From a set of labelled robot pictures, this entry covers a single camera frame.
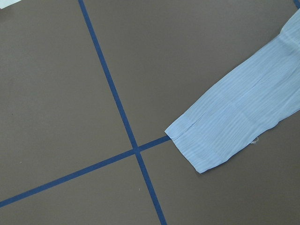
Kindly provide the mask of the light blue button-up shirt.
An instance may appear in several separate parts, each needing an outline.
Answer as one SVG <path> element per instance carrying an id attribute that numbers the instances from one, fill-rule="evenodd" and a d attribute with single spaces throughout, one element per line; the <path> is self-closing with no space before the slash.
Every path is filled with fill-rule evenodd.
<path id="1" fill-rule="evenodd" d="M 226 162 L 300 108 L 300 14 L 208 89 L 165 133 L 197 172 Z"/>

